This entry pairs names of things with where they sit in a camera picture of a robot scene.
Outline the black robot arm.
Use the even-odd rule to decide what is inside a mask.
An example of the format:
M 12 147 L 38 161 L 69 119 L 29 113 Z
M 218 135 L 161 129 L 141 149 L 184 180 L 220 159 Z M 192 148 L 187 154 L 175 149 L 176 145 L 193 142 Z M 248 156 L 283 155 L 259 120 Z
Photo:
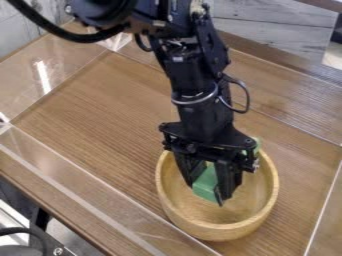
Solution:
M 258 142 L 234 127 L 230 86 L 243 82 L 224 73 L 228 47 L 215 29 L 203 0 L 67 0 L 65 11 L 93 34 L 77 34 L 53 24 L 25 2 L 6 0 L 38 27 L 59 38 L 95 43 L 121 32 L 151 52 L 171 82 L 171 102 L 179 120 L 161 123 L 164 149 L 175 157 L 191 189 L 209 187 L 207 198 L 222 205 L 258 168 Z

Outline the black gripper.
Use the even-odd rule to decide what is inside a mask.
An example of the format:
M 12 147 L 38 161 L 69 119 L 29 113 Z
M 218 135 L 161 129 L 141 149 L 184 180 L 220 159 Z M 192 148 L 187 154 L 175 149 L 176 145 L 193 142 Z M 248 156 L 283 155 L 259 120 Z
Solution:
M 207 168 L 203 159 L 208 152 L 251 147 L 248 136 L 234 126 L 234 110 L 228 100 L 228 87 L 218 83 L 209 86 L 208 91 L 192 97 L 172 94 L 179 121 L 163 123 L 159 130 L 164 136 L 164 149 L 173 153 L 188 187 Z M 218 180 L 213 195 L 218 204 L 223 205 L 242 184 L 242 170 L 231 161 L 215 162 L 213 168 Z

